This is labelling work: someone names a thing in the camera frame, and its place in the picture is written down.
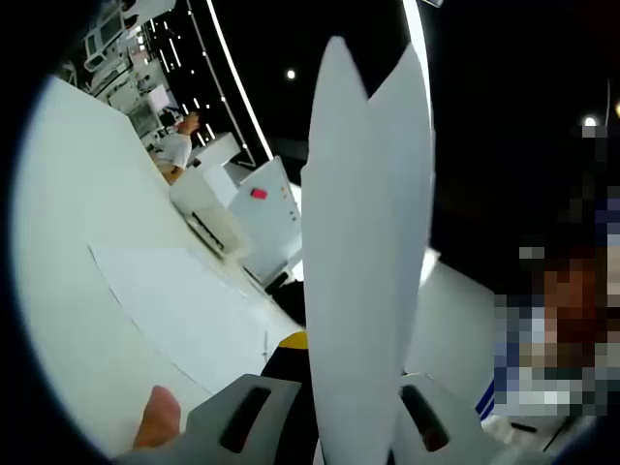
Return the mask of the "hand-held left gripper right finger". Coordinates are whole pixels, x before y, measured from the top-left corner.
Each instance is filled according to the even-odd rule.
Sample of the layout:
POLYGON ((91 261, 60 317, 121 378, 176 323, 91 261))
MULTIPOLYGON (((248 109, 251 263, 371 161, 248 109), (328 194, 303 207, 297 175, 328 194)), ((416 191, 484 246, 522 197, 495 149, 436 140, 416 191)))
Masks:
POLYGON ((390 464, 550 464, 552 457, 506 445, 483 431, 475 409, 425 374, 400 378, 390 464))

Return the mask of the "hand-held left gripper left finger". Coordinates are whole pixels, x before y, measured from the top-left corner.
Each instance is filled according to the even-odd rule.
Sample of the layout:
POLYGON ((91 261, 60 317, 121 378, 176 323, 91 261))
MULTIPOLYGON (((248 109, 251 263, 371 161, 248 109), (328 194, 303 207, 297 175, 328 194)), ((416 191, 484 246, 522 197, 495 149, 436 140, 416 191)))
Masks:
POLYGON ((180 434, 117 464, 311 464, 319 442, 308 338, 283 339, 260 375, 242 375, 194 408, 180 434))

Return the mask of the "person's left hand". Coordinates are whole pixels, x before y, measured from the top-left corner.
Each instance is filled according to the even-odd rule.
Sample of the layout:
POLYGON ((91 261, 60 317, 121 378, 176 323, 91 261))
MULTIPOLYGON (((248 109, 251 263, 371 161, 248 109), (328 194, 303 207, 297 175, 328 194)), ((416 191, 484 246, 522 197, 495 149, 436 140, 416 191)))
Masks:
POLYGON ((154 386, 143 409, 133 449, 157 448, 180 434, 181 408, 165 387, 154 386))

